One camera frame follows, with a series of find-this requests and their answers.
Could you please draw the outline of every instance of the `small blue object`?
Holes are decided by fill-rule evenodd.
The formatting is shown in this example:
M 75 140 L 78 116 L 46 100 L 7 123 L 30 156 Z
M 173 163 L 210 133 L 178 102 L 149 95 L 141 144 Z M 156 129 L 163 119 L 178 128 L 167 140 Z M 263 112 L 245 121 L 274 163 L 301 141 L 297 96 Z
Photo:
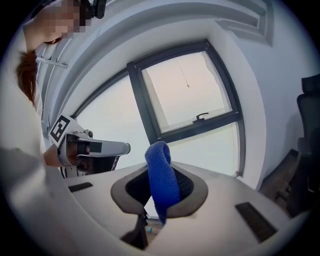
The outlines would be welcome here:
M 164 141 L 152 144 L 145 153 L 145 160 L 155 210 L 164 225 L 167 209 L 181 200 L 175 171 L 170 166 L 171 157 L 168 145 Z

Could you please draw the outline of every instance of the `window pane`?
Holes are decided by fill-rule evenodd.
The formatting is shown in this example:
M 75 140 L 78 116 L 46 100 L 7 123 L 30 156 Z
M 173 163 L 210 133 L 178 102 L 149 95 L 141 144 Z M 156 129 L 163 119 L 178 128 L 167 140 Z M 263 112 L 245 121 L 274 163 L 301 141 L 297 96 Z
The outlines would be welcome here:
M 230 176 L 239 169 L 239 135 L 235 122 L 168 146 L 172 161 Z
M 124 77 L 88 105 L 76 121 L 93 132 L 95 140 L 126 142 L 131 152 L 120 157 L 116 169 L 145 162 L 150 146 L 140 118 L 129 76 Z
M 142 71 L 161 132 L 232 111 L 220 76 L 204 52 L 175 57 Z

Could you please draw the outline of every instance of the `window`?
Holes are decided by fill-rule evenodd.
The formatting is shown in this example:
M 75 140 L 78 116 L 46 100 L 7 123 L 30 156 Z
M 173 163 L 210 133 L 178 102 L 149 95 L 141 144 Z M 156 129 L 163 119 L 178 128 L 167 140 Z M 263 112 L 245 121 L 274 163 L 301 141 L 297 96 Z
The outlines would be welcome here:
M 244 170 L 239 99 L 208 40 L 128 63 L 74 117 L 95 139 L 130 143 L 131 152 L 120 157 L 117 169 L 145 162 L 149 145 L 165 141 L 172 161 L 226 175 Z

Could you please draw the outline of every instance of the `white shirt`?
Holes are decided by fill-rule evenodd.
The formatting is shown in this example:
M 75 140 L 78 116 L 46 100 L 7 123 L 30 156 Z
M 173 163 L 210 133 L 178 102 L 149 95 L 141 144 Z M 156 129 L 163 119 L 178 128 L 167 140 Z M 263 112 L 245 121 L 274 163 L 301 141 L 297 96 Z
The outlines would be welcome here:
M 0 67 L 0 147 L 18 148 L 43 159 L 45 142 L 41 126 L 41 92 L 36 88 L 34 108 L 19 88 L 16 75 L 20 52 L 27 51 L 22 28 L 16 33 L 10 46 Z

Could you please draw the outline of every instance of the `blue cloth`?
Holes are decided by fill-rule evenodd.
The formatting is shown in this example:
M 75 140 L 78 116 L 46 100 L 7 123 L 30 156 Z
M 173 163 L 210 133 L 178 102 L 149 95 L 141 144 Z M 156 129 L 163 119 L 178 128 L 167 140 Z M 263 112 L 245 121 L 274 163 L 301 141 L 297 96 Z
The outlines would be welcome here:
M 164 225 L 167 208 L 180 202 L 180 189 L 174 170 L 168 145 L 164 141 L 152 144 L 145 153 L 148 166 L 149 183 L 156 212 Z

